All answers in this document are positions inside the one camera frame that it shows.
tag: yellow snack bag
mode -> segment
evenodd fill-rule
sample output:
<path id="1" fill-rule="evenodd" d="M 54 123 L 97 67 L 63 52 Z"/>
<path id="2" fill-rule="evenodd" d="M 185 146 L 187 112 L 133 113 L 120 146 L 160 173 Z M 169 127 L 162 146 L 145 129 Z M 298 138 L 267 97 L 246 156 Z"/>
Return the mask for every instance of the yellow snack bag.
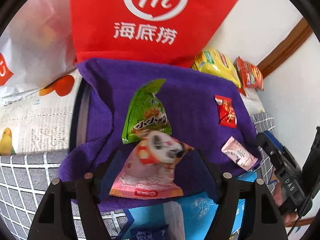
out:
<path id="1" fill-rule="evenodd" d="M 191 68 L 203 73 L 228 79 L 238 88 L 241 88 L 236 68 L 231 60 L 215 49 L 209 49 L 199 53 Z"/>

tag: human hand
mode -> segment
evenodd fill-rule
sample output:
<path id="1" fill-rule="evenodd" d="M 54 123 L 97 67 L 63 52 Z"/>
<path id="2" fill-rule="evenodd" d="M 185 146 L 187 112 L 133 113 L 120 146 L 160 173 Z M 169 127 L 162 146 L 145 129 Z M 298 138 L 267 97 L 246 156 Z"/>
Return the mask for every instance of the human hand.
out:
<path id="1" fill-rule="evenodd" d="M 273 191 L 273 199 L 275 201 L 275 203 L 277 204 L 277 206 L 281 206 L 281 204 L 283 203 L 283 198 L 282 198 L 282 185 L 280 182 L 278 182 L 275 186 L 275 189 Z M 297 220 L 298 218 L 298 214 L 294 211 L 289 211 L 286 214 L 284 214 L 282 216 L 282 221 L 284 223 L 285 226 L 291 224 L 292 222 L 294 222 L 295 220 Z"/>

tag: pink snack package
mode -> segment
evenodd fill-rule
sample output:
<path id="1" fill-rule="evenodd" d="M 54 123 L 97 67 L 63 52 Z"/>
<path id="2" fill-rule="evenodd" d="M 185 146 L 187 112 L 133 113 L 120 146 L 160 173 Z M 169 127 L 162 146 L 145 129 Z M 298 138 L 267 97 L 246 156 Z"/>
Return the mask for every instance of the pink snack package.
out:
<path id="1" fill-rule="evenodd" d="M 250 170 L 258 160 L 232 136 L 222 147 L 221 151 L 245 171 Z"/>
<path id="2" fill-rule="evenodd" d="M 174 169 L 193 148 L 156 130 L 144 130 L 138 137 L 142 141 L 125 161 L 109 195 L 137 199 L 183 196 L 173 183 Z"/>

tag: metal bolt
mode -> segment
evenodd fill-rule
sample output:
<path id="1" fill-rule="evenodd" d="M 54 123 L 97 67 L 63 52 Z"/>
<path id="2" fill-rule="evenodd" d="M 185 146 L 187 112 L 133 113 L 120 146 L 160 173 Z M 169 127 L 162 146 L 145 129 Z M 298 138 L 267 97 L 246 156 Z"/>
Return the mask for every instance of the metal bolt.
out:
<path id="1" fill-rule="evenodd" d="M 91 179 L 93 177 L 93 174 L 91 172 L 88 172 L 84 175 L 85 179 Z"/>
<path id="2" fill-rule="evenodd" d="M 53 185 L 57 185 L 59 182 L 60 182 L 60 179 L 59 179 L 59 178 L 55 178 L 55 179 L 53 179 L 53 180 L 51 181 L 51 183 L 52 183 Z"/>
<path id="3" fill-rule="evenodd" d="M 232 174 L 229 172 L 225 172 L 223 173 L 223 177 L 225 177 L 226 179 L 231 179 L 232 178 Z"/>
<path id="4" fill-rule="evenodd" d="M 264 184 L 263 179 L 256 179 L 256 182 L 257 182 L 259 185 L 263 185 L 263 184 Z"/>

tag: yellow bird illustration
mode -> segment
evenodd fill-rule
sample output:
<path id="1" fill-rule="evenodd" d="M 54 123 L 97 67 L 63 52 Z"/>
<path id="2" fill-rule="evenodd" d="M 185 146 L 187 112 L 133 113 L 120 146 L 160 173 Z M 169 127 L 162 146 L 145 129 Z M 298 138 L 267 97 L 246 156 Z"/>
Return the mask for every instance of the yellow bird illustration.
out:
<path id="1" fill-rule="evenodd" d="M 0 155 L 15 155 L 12 147 L 12 132 L 10 128 L 3 130 L 2 138 L 0 140 Z"/>

